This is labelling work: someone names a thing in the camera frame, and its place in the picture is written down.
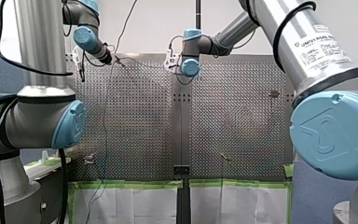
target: gray wall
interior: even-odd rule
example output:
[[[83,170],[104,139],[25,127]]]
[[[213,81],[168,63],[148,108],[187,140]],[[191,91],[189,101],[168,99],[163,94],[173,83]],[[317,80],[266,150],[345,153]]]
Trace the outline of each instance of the gray wall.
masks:
[[[292,224],[331,224],[333,207],[348,201],[357,182],[342,181],[316,172],[304,161],[295,162]]]

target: silver robot arm segment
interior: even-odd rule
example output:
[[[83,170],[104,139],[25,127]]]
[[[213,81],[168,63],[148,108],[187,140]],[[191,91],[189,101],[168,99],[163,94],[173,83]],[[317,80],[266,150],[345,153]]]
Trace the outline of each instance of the silver robot arm segment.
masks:
[[[317,171],[358,180],[358,64],[304,0],[240,0],[242,13],[221,34],[184,34],[182,74],[199,73],[200,54],[224,56],[257,25],[290,77],[296,98],[290,134],[301,157]]]

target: metal pole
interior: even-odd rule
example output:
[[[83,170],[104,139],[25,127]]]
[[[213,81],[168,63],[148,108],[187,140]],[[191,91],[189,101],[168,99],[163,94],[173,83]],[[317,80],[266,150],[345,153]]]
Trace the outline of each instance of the metal pole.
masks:
[[[216,36],[216,41],[222,47],[231,48],[257,29],[257,27],[249,18],[248,13],[242,12],[240,16]]]
[[[62,3],[60,0],[15,0],[22,63],[42,71],[65,73]],[[75,95],[68,77],[24,71],[22,97]]]
[[[196,28],[201,29],[201,0],[196,0]]]

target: metal frame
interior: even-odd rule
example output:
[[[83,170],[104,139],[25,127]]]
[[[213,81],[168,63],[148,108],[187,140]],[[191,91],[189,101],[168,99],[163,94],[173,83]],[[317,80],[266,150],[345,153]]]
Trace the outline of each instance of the metal frame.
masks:
[[[134,60],[144,63],[146,65],[155,66],[155,62],[163,62],[165,55],[162,54],[120,54],[119,58],[132,57]],[[248,62],[264,62],[267,64],[274,64],[271,56],[246,56],[246,55],[231,55],[229,57],[221,57],[215,59],[212,56],[201,56],[202,62],[214,62],[214,63],[240,63],[244,61]],[[121,60],[122,63],[134,64],[132,60]],[[94,76],[98,75],[98,68],[92,70]],[[191,203],[190,203],[190,186],[189,180],[192,177],[191,174],[191,160],[190,160],[190,147],[191,147],[191,130],[192,130],[192,108],[194,103],[193,98],[193,85],[182,85],[179,81],[187,83],[190,79],[183,76],[173,76],[167,73],[167,76],[171,76],[171,90],[169,91],[169,100],[171,101],[171,137],[172,137],[172,179],[178,179],[183,181],[183,187],[178,190],[177,194],[177,223],[188,224],[191,223]],[[289,127],[290,127],[290,115],[292,112],[292,101],[294,99],[294,89],[288,77],[286,77],[285,93],[281,92],[282,98],[285,101],[284,110],[284,155],[283,163],[289,164],[293,161],[293,147],[290,140]],[[284,175],[280,176],[254,176],[253,179],[267,180],[267,181],[283,181],[286,180]],[[136,178],[136,180],[150,180],[150,178]]]

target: black clamp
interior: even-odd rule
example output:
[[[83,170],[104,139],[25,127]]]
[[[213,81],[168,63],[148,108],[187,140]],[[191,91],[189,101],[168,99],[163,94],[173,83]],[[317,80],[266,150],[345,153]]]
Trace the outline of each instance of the black clamp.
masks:
[[[189,175],[190,174],[190,166],[188,166],[188,165],[173,166],[173,174],[174,175]]]

